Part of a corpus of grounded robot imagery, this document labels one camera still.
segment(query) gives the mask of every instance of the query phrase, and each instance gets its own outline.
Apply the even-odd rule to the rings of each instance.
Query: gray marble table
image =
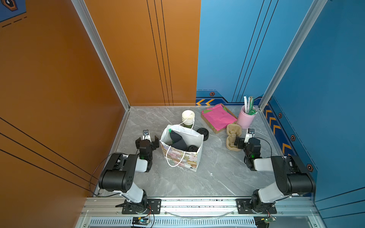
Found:
[[[228,106],[238,116],[241,106]],[[268,186],[275,181],[273,173],[250,171],[243,162],[244,152],[234,152],[226,148],[227,134],[215,134],[201,119],[201,111],[206,107],[158,107],[131,108],[126,127],[118,146],[118,152],[136,153],[135,140],[148,129],[153,140],[161,137],[168,124],[181,123],[181,113],[190,109],[195,112],[194,130],[204,127],[209,130],[209,138],[203,143],[203,150],[197,171],[182,167],[170,167],[161,148],[153,151],[153,165],[149,173],[134,175],[134,182],[146,190],[150,197],[164,196],[250,196],[256,189]],[[257,114],[251,128],[255,136],[266,139],[272,146],[273,155],[278,152],[273,146],[265,122]],[[261,141],[261,156],[270,156],[270,147]],[[101,195],[110,192],[100,191]]]

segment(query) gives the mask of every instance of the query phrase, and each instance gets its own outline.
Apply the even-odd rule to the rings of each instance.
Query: cardboard box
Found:
[[[231,110],[229,110],[226,106],[224,106],[222,103],[220,103],[220,104],[217,104],[217,105],[222,105],[222,107],[224,107],[224,108],[226,108],[227,109],[227,111],[228,111],[228,113],[229,114],[231,114],[234,118],[236,118],[237,119],[237,116],[235,116],[232,112],[231,112]],[[223,129],[220,129],[219,131],[217,131],[210,123],[209,123],[209,121],[203,116],[203,113],[200,115],[201,116],[201,118],[207,123],[207,125],[213,130],[213,132],[214,133],[219,133],[219,132],[221,132],[221,131],[223,131],[223,130],[226,130],[226,128],[223,128]]]

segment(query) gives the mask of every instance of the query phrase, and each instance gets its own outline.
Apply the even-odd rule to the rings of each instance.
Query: pink napkin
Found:
[[[202,112],[202,114],[217,131],[225,128],[228,124],[237,121],[235,117],[223,109],[221,104],[214,106],[213,108],[208,108],[208,110],[212,111],[207,113]]]

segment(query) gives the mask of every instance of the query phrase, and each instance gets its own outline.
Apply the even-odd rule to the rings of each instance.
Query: pink container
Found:
[[[245,106],[242,106],[241,111],[239,112],[239,115],[238,115],[237,124],[240,125],[242,127],[242,129],[249,128],[253,119],[255,118],[256,114],[257,114],[257,112],[254,115],[246,114]]]

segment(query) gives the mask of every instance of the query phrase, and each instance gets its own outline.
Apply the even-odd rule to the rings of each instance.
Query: yellow chevron arrow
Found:
[[[287,145],[287,144],[283,143],[283,153],[284,153],[284,149],[285,149],[285,147],[286,147],[286,148],[289,148],[289,149],[291,149],[291,150],[292,150],[291,146],[289,146],[289,145]]]
[[[272,113],[271,110],[266,110],[266,119],[268,118],[268,112],[271,112]]]
[[[275,129],[277,129],[277,128],[281,129],[280,126],[274,124],[274,129],[273,129],[274,134],[275,134]]]
[[[270,125],[270,127],[271,127],[271,121],[272,121],[272,120],[276,120],[276,119],[275,119],[274,117],[270,117],[270,118],[269,118],[269,120],[270,120],[270,121],[269,121],[269,125]]]
[[[214,101],[214,99],[211,99],[210,101],[208,101],[207,103],[205,103],[206,105],[210,105],[209,103]]]
[[[200,102],[204,101],[205,99],[201,99],[198,103],[196,103],[197,105],[201,105]]]

